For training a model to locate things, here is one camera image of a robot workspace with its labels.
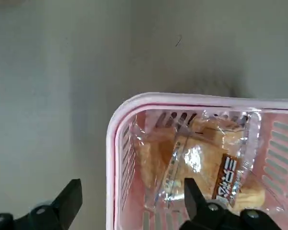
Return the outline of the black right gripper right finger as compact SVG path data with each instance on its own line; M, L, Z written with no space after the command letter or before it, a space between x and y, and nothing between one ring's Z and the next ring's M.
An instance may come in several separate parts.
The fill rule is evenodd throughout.
M279 230L264 212L245 209L239 215L215 202L207 202L193 178L184 179L184 203L189 220L181 230Z

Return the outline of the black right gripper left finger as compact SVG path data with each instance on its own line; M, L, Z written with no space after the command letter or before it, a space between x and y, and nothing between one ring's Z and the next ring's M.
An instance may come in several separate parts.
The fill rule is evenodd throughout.
M40 205L21 218L0 213L0 230L67 230L83 203L82 183L72 179L48 205Z

